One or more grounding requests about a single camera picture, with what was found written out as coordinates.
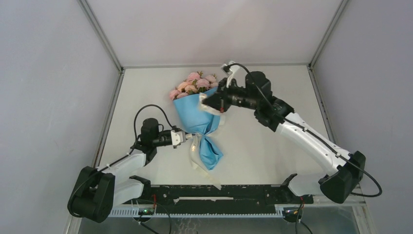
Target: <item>black cable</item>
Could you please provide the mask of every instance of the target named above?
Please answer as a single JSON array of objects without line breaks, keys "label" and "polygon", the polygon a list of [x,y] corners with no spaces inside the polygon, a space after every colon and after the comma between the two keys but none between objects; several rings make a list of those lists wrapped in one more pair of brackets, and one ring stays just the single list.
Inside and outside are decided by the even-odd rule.
[{"label": "black cable", "polygon": [[86,180],[84,180],[84,181],[75,189],[75,191],[72,193],[72,195],[71,195],[70,198],[69,198],[69,202],[67,203],[67,210],[69,211],[69,213],[70,213],[72,216],[74,216],[74,217],[76,217],[76,218],[82,218],[82,216],[80,216],[80,215],[78,215],[78,214],[75,214],[75,213],[72,211],[72,203],[73,203],[73,200],[74,200],[74,198],[75,198],[75,194],[77,193],[77,191],[79,191],[79,189],[80,189],[86,182],[88,182],[89,179],[95,177],[95,176],[98,175],[100,172],[102,172],[102,171],[108,169],[109,167],[117,164],[118,162],[124,160],[126,157],[128,157],[128,156],[132,153],[132,151],[133,151],[133,149],[132,149],[127,155],[125,155],[125,156],[121,157],[120,159],[116,160],[115,162],[109,164],[109,166],[106,166],[106,167],[100,169],[99,171],[91,174]]},{"label": "black cable", "polygon": [[158,124],[158,126],[162,126],[161,132],[165,129],[164,125],[162,123]]},{"label": "black cable", "polygon": [[310,232],[310,234],[313,234],[313,232],[311,231],[311,229],[310,229],[303,221],[300,221],[300,223],[301,223],[303,226],[305,226],[305,228]]},{"label": "black cable", "polygon": [[304,201],[301,202],[300,206],[298,207],[297,220],[296,220],[296,234],[298,234],[297,224],[298,224],[298,219],[300,217],[300,211],[301,211],[301,208],[302,208],[303,205],[304,205]]},{"label": "black cable", "polygon": [[[247,72],[247,74],[251,77],[252,81],[254,82],[255,87],[258,89],[258,91],[260,92],[261,96],[264,98],[265,102],[266,102],[266,103],[271,107],[271,109],[274,111],[274,109],[272,108],[273,106],[272,106],[271,102],[270,102],[270,101],[267,99],[267,97],[264,95],[264,93],[263,93],[263,91],[261,90],[261,88],[258,87],[257,83],[255,82],[254,77],[252,76],[252,74],[250,73],[250,71],[249,71],[244,65],[239,64],[239,63],[232,63],[232,64],[226,66],[226,68],[230,68],[230,67],[235,66],[235,65],[242,67],[242,68]],[[352,162],[350,162],[349,160],[347,160],[346,158],[344,158],[342,155],[339,155],[339,154],[337,153],[337,151],[336,151],[333,147],[331,147],[327,142],[325,142],[325,140],[323,140],[323,139],[322,139],[321,137],[319,137],[317,134],[313,133],[312,131],[310,131],[310,130],[308,130],[308,129],[305,129],[305,127],[299,125],[298,123],[295,123],[295,122],[293,122],[293,121],[291,121],[291,120],[289,120],[289,119],[286,119],[285,117],[282,117],[282,118],[283,118],[286,122],[289,122],[289,123],[291,123],[292,125],[301,128],[303,131],[306,131],[306,132],[308,132],[310,135],[312,135],[313,137],[315,137],[318,141],[320,141],[321,143],[323,143],[329,150],[331,150],[331,152],[333,152],[336,156],[338,156],[339,158],[343,159],[344,161],[346,161],[346,162],[349,163],[350,165],[354,166],[357,170],[363,172],[368,178],[370,178],[370,179],[374,182],[374,184],[375,184],[375,185],[377,186],[377,188],[378,188],[378,193],[377,193],[377,194],[374,194],[374,195],[358,194],[358,193],[353,193],[353,192],[351,192],[350,194],[352,194],[352,195],[357,195],[357,196],[363,196],[363,197],[377,197],[377,196],[380,196],[380,195],[383,193],[383,190],[382,190],[380,184],[377,182],[377,180],[376,180],[373,176],[371,176],[371,175],[370,175],[369,173],[367,173],[365,170],[359,168],[358,166],[356,166],[355,164],[353,164]]]},{"label": "black cable", "polygon": [[165,212],[167,213],[168,218],[169,218],[169,234],[172,232],[172,219],[170,218],[169,212],[166,210],[166,208],[165,208],[164,206],[162,206],[161,204],[159,204],[159,203],[157,203],[157,202],[155,202],[155,201],[149,201],[149,200],[143,200],[143,199],[136,199],[136,202],[138,202],[138,201],[150,202],[150,203],[152,203],[152,204],[156,204],[156,205],[162,207],[162,209],[165,210]]},{"label": "black cable", "polygon": [[154,229],[146,226],[146,224],[144,224],[144,223],[142,223],[142,222],[140,222],[139,225],[142,225],[142,227],[148,229],[149,231],[151,231],[151,232],[153,232],[153,233],[155,233],[155,234],[159,234],[159,232],[157,232],[157,231],[155,231]]},{"label": "black cable", "polygon": [[155,105],[155,104],[148,104],[148,105],[146,105],[146,106],[143,106],[141,109],[139,109],[139,111],[138,111],[138,112],[136,113],[136,115],[135,115],[135,119],[133,120],[133,131],[134,131],[134,133],[135,133],[135,141],[137,141],[137,139],[138,139],[138,134],[136,133],[136,119],[138,118],[139,113],[140,113],[143,109],[145,109],[145,108],[147,108],[147,107],[150,107],[150,106],[156,107],[156,108],[158,108],[159,110],[161,110],[162,113],[164,114],[165,119],[167,120],[169,126],[170,126],[171,128],[173,128],[173,127],[172,127],[172,124],[169,122],[169,119],[168,119],[167,114],[165,113],[165,111],[164,111],[160,106]]}]

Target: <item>blue wrapping paper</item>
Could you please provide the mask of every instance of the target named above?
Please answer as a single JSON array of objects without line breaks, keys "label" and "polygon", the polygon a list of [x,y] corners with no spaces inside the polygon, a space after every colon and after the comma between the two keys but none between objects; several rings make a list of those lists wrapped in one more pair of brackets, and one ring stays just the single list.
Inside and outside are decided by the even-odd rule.
[{"label": "blue wrapping paper", "polygon": [[[217,88],[205,92],[211,95]],[[188,133],[199,133],[201,141],[199,144],[199,157],[208,170],[214,169],[223,153],[215,145],[207,134],[217,130],[220,117],[212,115],[198,109],[199,94],[189,95],[173,101],[179,118],[183,124],[184,130]]]}]

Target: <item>glass panel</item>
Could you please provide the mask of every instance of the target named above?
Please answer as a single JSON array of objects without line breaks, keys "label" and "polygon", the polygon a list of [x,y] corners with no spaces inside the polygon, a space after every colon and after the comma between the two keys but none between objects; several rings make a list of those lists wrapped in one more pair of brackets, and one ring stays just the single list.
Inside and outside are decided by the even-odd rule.
[{"label": "glass panel", "polygon": [[[317,234],[359,234],[351,207],[305,207],[302,221]],[[167,218],[153,218],[145,223],[161,234],[169,231]],[[298,225],[300,234],[309,234],[303,225]],[[107,218],[98,224],[83,219],[80,234],[151,234],[131,218]],[[282,218],[173,218],[175,234],[274,234],[295,233],[295,224]]]}]

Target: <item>pink rose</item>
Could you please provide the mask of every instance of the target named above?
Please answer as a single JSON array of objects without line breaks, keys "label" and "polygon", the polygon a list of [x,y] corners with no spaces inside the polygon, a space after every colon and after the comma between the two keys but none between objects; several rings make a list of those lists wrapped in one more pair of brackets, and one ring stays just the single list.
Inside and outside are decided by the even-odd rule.
[{"label": "pink rose", "polygon": [[214,76],[206,76],[204,79],[208,80],[211,83],[217,82],[217,79]]},{"label": "pink rose", "polygon": [[180,95],[180,94],[181,94],[181,91],[174,89],[174,90],[172,90],[172,91],[169,93],[169,98],[170,98],[171,100],[174,100],[175,97],[176,97],[177,95]]},{"label": "pink rose", "polygon": [[192,83],[194,80],[199,80],[200,78],[201,76],[197,72],[193,72],[188,76],[187,82]]},{"label": "pink rose", "polygon": [[187,87],[185,87],[185,91],[187,91],[187,92],[189,92],[189,91],[197,92],[198,90],[195,88],[195,86],[188,85]]},{"label": "pink rose", "polygon": [[190,83],[184,81],[184,82],[180,83],[180,84],[178,85],[178,88],[176,88],[176,89],[179,90],[179,91],[182,91],[182,90],[185,89],[185,87],[187,87],[188,85],[190,85]]},{"label": "pink rose", "polygon": [[217,83],[217,82],[214,82],[214,83],[211,84],[211,88],[215,88],[215,87],[218,87],[218,83]]},{"label": "pink rose", "polygon": [[185,96],[188,96],[188,94],[187,93],[180,93],[176,98],[179,99],[179,98],[183,98]]},{"label": "pink rose", "polygon": [[209,88],[209,81],[201,78],[196,82],[196,86],[198,88]]}]

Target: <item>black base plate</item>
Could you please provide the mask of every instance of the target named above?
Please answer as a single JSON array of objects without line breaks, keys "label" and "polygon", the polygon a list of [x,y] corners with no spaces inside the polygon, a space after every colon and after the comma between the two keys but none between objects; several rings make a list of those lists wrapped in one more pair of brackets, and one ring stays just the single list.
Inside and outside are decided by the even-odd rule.
[{"label": "black base plate", "polygon": [[[170,214],[273,214],[274,204],[301,203],[301,199],[287,187],[275,185],[223,185],[221,190],[209,185],[152,185],[150,191],[144,191],[139,199],[154,201],[154,196],[156,202]],[[201,198],[188,200],[180,197]],[[312,204],[313,198],[305,197],[304,201]]]}]

